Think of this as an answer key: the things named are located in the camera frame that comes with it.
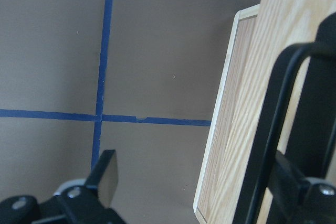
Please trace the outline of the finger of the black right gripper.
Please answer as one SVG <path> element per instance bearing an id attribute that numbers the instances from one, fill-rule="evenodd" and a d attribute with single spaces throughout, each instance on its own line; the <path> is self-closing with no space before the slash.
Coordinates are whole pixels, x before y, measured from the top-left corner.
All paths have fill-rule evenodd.
<path id="1" fill-rule="evenodd" d="M 335 150 L 335 14 L 315 41 L 283 52 L 289 79 L 304 60 L 307 74 L 286 152 L 277 153 L 268 181 L 273 200 L 268 223 L 335 223 L 335 184 L 327 179 Z"/>

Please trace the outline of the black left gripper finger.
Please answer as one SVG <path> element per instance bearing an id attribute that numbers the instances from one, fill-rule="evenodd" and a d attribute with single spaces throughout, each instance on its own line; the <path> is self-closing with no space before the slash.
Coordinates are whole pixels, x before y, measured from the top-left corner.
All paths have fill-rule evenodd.
<path id="1" fill-rule="evenodd" d="M 38 202 L 32 195 L 1 201 L 1 223 L 124 223 L 110 205 L 118 185 L 115 150 L 105 150 L 86 179 L 67 181 Z"/>

